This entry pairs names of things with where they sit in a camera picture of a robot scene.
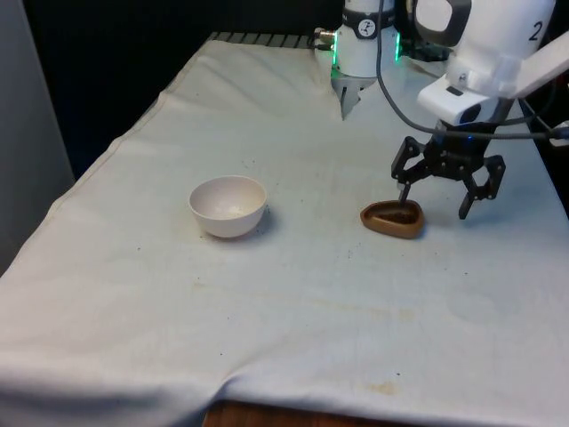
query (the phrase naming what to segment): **white cloth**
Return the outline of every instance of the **white cloth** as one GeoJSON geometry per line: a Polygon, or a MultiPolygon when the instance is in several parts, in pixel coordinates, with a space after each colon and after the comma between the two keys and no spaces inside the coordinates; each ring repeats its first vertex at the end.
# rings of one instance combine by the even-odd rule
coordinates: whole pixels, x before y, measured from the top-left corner
{"type": "MultiPolygon", "coordinates": [[[[467,221],[461,185],[431,179],[421,240],[372,233],[359,212],[397,196],[413,133],[373,89],[342,123],[314,64],[207,44],[54,205],[0,281],[1,425],[181,425],[215,399],[566,425],[569,227],[535,147],[493,143],[503,189],[467,221]],[[233,173],[269,210],[220,241],[187,199],[233,173]]],[[[422,78],[389,75],[410,115],[422,78]]]]}

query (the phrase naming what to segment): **gray wall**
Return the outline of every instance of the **gray wall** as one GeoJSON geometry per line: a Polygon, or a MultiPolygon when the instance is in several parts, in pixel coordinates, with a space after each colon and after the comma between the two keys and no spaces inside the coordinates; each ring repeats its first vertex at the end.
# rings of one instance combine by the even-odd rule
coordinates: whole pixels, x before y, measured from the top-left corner
{"type": "Polygon", "coordinates": [[[72,183],[21,0],[1,0],[0,275],[72,183]]]}

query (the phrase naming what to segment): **cable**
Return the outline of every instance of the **cable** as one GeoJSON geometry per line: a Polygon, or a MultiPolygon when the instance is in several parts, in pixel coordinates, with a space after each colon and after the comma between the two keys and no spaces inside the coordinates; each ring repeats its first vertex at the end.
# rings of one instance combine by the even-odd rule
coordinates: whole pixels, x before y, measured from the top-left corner
{"type": "Polygon", "coordinates": [[[553,129],[551,128],[551,126],[549,126],[547,123],[545,123],[545,122],[543,121],[543,119],[541,118],[541,114],[537,114],[537,113],[533,110],[532,106],[530,105],[530,103],[529,103],[527,100],[522,100],[522,102],[524,103],[525,107],[526,107],[527,109],[529,109],[531,113],[533,113],[533,117],[535,117],[535,120],[537,120],[540,125],[542,125],[542,126],[543,126],[545,129],[547,129],[549,132],[551,132],[551,131],[553,130],[553,129]]]}
{"type": "MultiPolygon", "coordinates": [[[[534,109],[530,109],[532,111],[531,116],[520,117],[520,118],[511,118],[510,120],[506,120],[505,122],[502,122],[501,126],[530,124],[530,123],[532,123],[533,120],[538,120],[538,121],[543,122],[541,117],[549,111],[549,109],[553,105],[553,102],[555,102],[556,97],[557,97],[557,80],[553,80],[552,86],[551,86],[551,92],[549,93],[548,101],[546,102],[545,106],[540,110],[540,112],[536,113],[534,109]]],[[[527,100],[525,98],[520,100],[520,102],[523,102],[525,105],[529,105],[529,103],[527,102],[527,100]]]]}
{"type": "MultiPolygon", "coordinates": [[[[383,14],[383,3],[384,0],[380,0],[380,16],[383,14]]],[[[401,109],[397,106],[397,104],[395,103],[395,101],[393,101],[393,98],[391,97],[391,94],[389,93],[389,90],[387,88],[387,86],[385,85],[385,82],[383,81],[383,77],[381,76],[381,54],[382,54],[382,49],[381,49],[381,26],[380,26],[380,30],[378,31],[378,35],[377,35],[377,63],[376,63],[376,71],[377,71],[377,81],[380,84],[380,88],[381,91],[383,92],[383,96],[385,96],[385,98],[388,100],[389,105],[391,106],[391,108],[396,112],[396,114],[399,116],[399,118],[401,120],[403,120],[403,122],[412,127],[413,129],[423,132],[423,133],[430,133],[431,135],[435,135],[435,136],[446,136],[446,137],[451,137],[451,138],[476,138],[479,140],[527,140],[527,139],[532,139],[532,140],[548,140],[551,138],[558,138],[559,135],[561,134],[561,132],[557,132],[556,130],[553,130],[551,132],[548,133],[496,133],[496,134],[491,134],[491,133],[467,133],[467,132],[457,132],[457,131],[446,131],[446,130],[442,130],[442,129],[434,129],[431,127],[427,127],[427,126],[423,126],[423,125],[418,125],[416,123],[414,123],[411,119],[409,119],[405,113],[403,111],[401,111],[401,109]]]]}

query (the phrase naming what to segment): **number 2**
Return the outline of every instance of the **number 2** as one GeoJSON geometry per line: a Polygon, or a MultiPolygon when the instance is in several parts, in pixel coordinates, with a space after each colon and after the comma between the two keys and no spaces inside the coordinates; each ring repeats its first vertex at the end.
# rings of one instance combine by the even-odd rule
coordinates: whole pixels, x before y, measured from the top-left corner
{"type": "Polygon", "coordinates": [[[541,22],[541,21],[536,22],[533,27],[536,28],[537,31],[535,31],[535,34],[530,37],[530,42],[537,42],[537,41],[538,41],[537,36],[538,36],[538,35],[541,33],[541,31],[543,30],[543,22],[541,22]]]}

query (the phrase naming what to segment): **brown bowl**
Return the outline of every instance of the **brown bowl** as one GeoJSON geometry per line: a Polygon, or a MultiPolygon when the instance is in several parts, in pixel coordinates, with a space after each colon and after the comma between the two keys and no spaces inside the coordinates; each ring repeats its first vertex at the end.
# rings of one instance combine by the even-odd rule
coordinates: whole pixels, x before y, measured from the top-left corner
{"type": "Polygon", "coordinates": [[[417,238],[425,227],[425,215],[417,202],[397,200],[375,203],[360,214],[366,228],[394,238],[417,238]]]}

